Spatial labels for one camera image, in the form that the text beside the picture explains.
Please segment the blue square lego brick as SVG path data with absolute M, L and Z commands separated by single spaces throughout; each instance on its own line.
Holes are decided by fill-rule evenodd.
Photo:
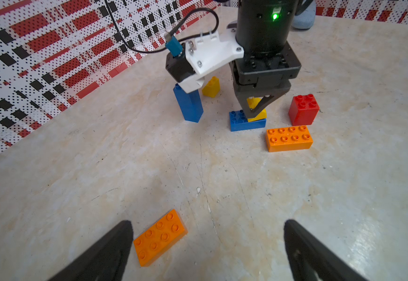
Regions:
M 199 91 L 186 93 L 179 84 L 175 84 L 173 92 L 182 111 L 184 120 L 198 123 L 203 114 Z

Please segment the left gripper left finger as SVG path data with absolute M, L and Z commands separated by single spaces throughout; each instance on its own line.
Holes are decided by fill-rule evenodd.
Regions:
M 123 220 L 50 280 L 121 281 L 133 240 L 131 221 Z

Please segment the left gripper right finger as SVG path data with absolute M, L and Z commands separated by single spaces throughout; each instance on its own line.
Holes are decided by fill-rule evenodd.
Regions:
M 295 220 L 285 222 L 284 242 L 295 281 L 365 280 Z

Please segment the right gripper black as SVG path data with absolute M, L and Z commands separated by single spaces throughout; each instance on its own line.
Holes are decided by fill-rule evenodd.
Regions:
M 238 102 L 247 118 L 257 115 L 256 111 L 266 109 L 268 105 L 290 91 L 290 87 L 282 85 L 298 76 L 301 62 L 287 42 L 284 48 L 272 58 L 248 60 L 237 59 L 230 62 L 233 75 L 233 87 Z M 261 97 L 255 110 L 248 106 L 247 93 L 257 92 Z

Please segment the yellow lego brick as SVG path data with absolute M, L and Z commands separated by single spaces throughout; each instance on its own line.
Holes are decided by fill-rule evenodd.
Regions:
M 255 110 L 262 100 L 261 97 L 250 97 L 247 99 L 248 106 L 251 110 Z M 253 118 L 248 118 L 248 122 L 255 122 L 259 120 L 264 120 L 267 118 L 267 111 L 263 109 L 262 111 L 256 111 L 257 115 Z
M 209 82 L 202 88 L 202 94 L 205 97 L 215 98 L 220 92 L 219 79 L 213 76 Z

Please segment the blue long lego brick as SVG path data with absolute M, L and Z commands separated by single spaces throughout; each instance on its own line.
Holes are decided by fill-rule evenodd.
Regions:
M 249 122 L 243 110 L 230 111 L 228 117 L 230 122 L 230 130 L 232 132 L 265 128 L 267 123 L 266 119 Z

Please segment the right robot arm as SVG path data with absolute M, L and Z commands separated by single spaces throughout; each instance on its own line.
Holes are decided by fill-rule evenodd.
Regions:
M 240 59 L 230 62 L 235 96 L 247 118 L 255 118 L 286 94 L 301 62 L 287 42 L 293 19 L 314 1 L 239 1 L 236 41 Z

